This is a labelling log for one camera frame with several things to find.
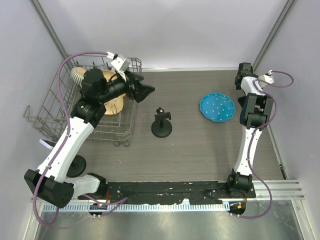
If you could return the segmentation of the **black phone stand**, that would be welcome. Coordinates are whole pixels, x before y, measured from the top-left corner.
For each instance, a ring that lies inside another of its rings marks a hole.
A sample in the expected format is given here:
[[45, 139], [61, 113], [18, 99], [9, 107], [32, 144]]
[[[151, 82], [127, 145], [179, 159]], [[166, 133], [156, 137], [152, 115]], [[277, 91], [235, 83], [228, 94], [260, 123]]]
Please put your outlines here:
[[86, 169], [87, 162], [81, 155], [76, 155], [67, 171], [68, 178], [79, 177]]
[[151, 125], [151, 132], [157, 138], [166, 138], [172, 133], [171, 113], [159, 107], [154, 115], [155, 121]]

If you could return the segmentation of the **blue polka dot plate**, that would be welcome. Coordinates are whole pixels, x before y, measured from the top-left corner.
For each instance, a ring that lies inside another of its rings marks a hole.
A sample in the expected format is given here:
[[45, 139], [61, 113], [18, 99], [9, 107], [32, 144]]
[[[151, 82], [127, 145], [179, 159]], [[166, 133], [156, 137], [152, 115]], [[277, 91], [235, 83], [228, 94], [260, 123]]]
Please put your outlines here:
[[220, 92], [211, 92], [202, 97], [199, 110], [206, 119], [215, 123], [224, 123], [233, 118], [236, 106], [229, 96]]

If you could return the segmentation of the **black phone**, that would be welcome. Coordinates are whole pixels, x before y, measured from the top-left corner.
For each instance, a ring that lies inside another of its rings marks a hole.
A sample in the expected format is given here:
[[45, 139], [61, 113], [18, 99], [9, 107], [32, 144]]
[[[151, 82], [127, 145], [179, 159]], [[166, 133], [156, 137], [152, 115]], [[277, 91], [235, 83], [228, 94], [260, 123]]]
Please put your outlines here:
[[238, 101], [238, 103], [240, 104], [241, 107], [244, 106], [244, 103], [245, 103], [245, 101], [246, 101], [246, 98], [247, 98], [246, 96], [242, 96], [242, 97], [239, 97], [239, 98], [238, 98], [237, 101]]

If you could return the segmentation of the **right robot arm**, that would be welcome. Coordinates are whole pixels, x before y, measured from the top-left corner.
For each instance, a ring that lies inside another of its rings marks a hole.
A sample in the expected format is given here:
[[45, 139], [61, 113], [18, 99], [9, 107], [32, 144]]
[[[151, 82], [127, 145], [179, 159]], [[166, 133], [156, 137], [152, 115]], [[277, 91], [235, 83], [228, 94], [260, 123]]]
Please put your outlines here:
[[253, 162], [258, 141], [263, 129], [271, 118], [274, 100], [263, 92], [258, 76], [248, 62], [238, 65], [235, 87], [245, 96], [240, 97], [239, 123], [242, 125], [242, 138], [237, 161], [228, 176], [226, 193], [233, 198], [242, 198], [253, 189]]

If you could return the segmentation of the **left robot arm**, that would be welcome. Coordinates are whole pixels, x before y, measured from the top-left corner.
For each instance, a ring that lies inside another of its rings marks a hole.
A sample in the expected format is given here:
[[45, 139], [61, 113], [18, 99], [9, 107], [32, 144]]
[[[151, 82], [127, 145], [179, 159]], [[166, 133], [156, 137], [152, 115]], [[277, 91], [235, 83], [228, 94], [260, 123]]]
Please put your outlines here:
[[105, 115], [105, 103], [122, 95], [139, 103], [155, 91], [155, 87], [142, 83], [142, 75], [129, 70], [124, 75], [116, 73], [114, 80], [106, 80], [98, 68], [87, 70], [83, 76], [81, 97], [67, 119], [65, 131], [37, 170], [29, 169], [24, 175], [35, 199], [40, 198], [59, 209], [85, 194], [97, 200], [106, 195], [107, 181], [102, 176], [89, 173], [67, 177], [80, 147]]

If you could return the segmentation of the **rear yellow bird plate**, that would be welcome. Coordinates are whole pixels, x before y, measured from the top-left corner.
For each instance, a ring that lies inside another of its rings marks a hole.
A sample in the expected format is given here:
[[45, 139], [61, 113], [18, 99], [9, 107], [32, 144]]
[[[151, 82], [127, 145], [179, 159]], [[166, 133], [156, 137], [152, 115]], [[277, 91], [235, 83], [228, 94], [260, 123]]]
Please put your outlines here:
[[113, 71], [103, 70], [102, 73], [107, 82], [114, 81], [118, 78], [118, 74]]

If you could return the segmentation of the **clear glass in rack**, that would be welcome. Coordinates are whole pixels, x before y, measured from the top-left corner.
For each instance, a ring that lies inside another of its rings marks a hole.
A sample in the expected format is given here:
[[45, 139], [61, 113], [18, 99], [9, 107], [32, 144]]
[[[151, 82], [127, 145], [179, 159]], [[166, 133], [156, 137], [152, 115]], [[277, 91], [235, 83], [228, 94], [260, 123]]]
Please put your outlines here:
[[98, 65], [96, 67], [97, 69], [101, 70], [102, 72], [105, 72], [105, 71], [108, 71], [108, 66], [106, 64], [101, 64], [101, 65]]

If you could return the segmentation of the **striped white mug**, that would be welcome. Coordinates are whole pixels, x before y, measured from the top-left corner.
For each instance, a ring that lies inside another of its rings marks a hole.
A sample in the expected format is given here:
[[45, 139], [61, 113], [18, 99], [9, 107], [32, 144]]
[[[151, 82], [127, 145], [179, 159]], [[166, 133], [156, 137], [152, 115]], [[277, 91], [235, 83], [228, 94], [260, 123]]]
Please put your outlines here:
[[77, 86], [80, 85], [84, 79], [85, 72], [86, 70], [83, 67], [79, 67], [79, 66], [74, 67], [70, 71], [70, 78], [72, 82], [75, 83]]

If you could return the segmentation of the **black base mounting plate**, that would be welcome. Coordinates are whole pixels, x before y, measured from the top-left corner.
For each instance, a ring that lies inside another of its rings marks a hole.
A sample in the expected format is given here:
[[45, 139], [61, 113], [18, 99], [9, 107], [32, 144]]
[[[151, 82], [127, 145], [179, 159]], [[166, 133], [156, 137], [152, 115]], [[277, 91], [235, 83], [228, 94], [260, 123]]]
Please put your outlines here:
[[127, 198], [131, 205], [173, 205], [189, 200], [191, 205], [218, 204], [223, 199], [254, 199], [255, 189], [228, 190], [226, 182], [219, 181], [166, 181], [166, 182], [108, 182], [104, 194], [95, 199], [109, 199], [115, 203]]

